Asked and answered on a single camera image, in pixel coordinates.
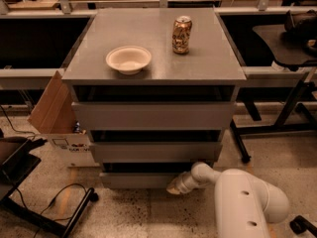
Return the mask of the white gripper with foam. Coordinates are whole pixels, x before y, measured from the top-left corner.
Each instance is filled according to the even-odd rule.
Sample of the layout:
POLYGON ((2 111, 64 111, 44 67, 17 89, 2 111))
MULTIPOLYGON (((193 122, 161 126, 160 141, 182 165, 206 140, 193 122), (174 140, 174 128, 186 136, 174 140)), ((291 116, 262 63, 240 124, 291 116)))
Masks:
POLYGON ((190 193, 196 188, 198 188, 198 182, 190 172, 184 172, 168 184, 166 191, 171 194, 180 195, 190 193))

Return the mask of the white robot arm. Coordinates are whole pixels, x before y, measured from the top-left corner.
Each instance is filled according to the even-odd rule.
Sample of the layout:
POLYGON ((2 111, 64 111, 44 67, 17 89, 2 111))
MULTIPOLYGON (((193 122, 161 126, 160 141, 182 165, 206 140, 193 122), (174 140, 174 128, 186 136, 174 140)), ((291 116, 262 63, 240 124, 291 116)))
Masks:
POLYGON ((186 194, 210 184, 214 185, 218 238, 270 238, 267 225, 280 223, 289 214, 289 200, 280 188, 237 169, 217 172, 198 162, 166 190, 186 194))

